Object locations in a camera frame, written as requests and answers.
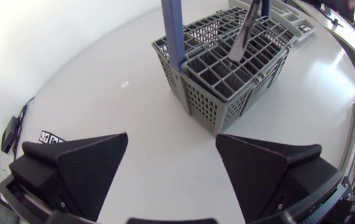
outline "blue pole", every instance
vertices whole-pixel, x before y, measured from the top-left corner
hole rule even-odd
[[[185,58],[181,0],[161,0],[161,4],[169,61],[176,70],[180,71]]]
[[[261,16],[270,16],[271,7],[272,7],[272,0],[262,0]]]

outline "white wall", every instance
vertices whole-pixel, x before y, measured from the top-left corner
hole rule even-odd
[[[0,143],[11,116],[17,116],[52,75],[107,33],[160,4],[160,0],[0,0]]]

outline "white table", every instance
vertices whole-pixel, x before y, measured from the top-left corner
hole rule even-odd
[[[227,1],[183,1],[183,20],[227,8]],[[276,83],[227,133],[318,143],[321,156],[338,166],[350,131],[355,69],[333,37],[314,24],[315,33],[291,49]],[[30,104],[21,142],[37,142],[41,130],[67,141],[128,133],[100,223],[129,217],[243,223],[215,137],[183,110],[150,45],[163,35],[159,8],[79,54]]]

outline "small sticker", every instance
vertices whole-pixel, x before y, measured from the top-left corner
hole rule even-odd
[[[59,141],[58,137],[52,135],[52,136],[50,137],[49,144],[58,143],[58,141]]]
[[[45,139],[45,134],[46,134],[46,132],[44,132],[44,131],[41,132],[40,138],[39,138],[40,141],[43,141]]]
[[[50,137],[50,134],[49,133],[45,133],[45,138],[43,139],[43,142],[47,143],[49,141],[49,137]]]
[[[125,87],[127,87],[129,85],[129,82],[128,81],[126,81],[126,82],[124,82],[124,83],[122,83],[122,88],[125,88]]]

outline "gray plastic basket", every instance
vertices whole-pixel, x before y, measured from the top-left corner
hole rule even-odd
[[[173,93],[213,135],[225,131],[271,86],[294,41],[277,21],[258,17],[243,59],[229,60],[246,13],[232,8],[184,27],[182,72],[169,64],[165,37],[153,42]]]

